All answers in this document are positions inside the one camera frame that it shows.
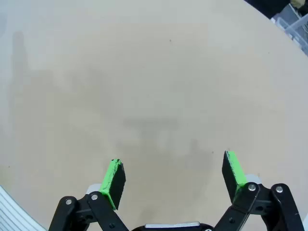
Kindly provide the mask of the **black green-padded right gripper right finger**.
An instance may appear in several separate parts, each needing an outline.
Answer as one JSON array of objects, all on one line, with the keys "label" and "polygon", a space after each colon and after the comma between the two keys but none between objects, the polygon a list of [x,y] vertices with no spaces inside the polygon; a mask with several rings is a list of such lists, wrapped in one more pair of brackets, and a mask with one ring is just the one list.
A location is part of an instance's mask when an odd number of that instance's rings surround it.
[{"label": "black green-padded right gripper right finger", "polygon": [[215,225],[216,231],[240,231],[250,215],[260,215],[269,231],[301,231],[303,222],[290,188],[284,183],[264,187],[248,181],[232,151],[225,151],[222,175],[231,206]]}]

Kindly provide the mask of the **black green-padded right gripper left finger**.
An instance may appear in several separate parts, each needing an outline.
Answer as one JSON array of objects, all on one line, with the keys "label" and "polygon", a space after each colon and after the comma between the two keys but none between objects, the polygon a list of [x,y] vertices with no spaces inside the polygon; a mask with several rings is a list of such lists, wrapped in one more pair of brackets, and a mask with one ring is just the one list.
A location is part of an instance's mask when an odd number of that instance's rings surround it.
[{"label": "black green-padded right gripper left finger", "polygon": [[127,231],[116,214],[126,182],[124,165],[113,159],[98,190],[81,199],[63,197],[55,210],[50,231],[86,231],[91,223],[98,223],[102,231]]}]

